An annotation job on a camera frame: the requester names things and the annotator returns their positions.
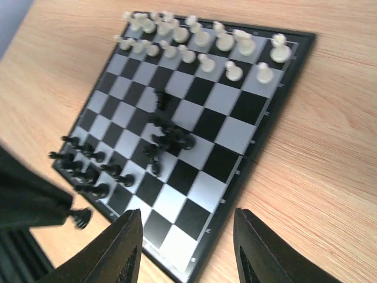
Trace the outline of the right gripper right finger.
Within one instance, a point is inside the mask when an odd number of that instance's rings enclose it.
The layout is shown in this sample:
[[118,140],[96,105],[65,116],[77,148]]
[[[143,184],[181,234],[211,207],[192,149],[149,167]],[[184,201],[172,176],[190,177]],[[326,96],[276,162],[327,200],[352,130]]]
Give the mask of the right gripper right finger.
[[292,248],[248,209],[235,210],[233,243],[242,283],[340,283]]

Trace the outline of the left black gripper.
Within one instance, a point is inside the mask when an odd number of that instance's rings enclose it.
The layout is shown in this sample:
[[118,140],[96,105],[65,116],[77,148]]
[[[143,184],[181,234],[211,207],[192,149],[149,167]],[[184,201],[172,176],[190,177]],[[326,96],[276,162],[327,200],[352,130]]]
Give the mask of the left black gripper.
[[62,225],[72,201],[72,195],[1,148],[1,229]]

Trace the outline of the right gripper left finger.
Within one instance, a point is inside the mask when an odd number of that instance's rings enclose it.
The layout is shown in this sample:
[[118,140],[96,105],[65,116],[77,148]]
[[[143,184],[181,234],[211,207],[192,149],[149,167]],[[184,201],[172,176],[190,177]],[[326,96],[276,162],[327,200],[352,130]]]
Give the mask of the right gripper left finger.
[[142,244],[141,210],[128,210],[39,282],[137,282]]

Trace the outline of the black grey chess board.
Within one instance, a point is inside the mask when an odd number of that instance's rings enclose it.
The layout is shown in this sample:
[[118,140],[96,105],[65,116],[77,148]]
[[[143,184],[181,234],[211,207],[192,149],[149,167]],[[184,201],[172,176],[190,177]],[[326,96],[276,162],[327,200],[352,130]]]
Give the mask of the black grey chess board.
[[61,151],[94,171],[96,184],[110,187],[100,199],[85,198],[109,221],[139,209],[143,251],[170,282],[196,282],[244,187],[316,39],[311,32],[227,22],[225,29],[249,33],[249,56],[237,47],[216,47],[213,23],[199,47],[215,69],[181,55],[155,57],[115,47],[70,130],[81,144],[105,154],[134,184],[126,187],[69,143]]

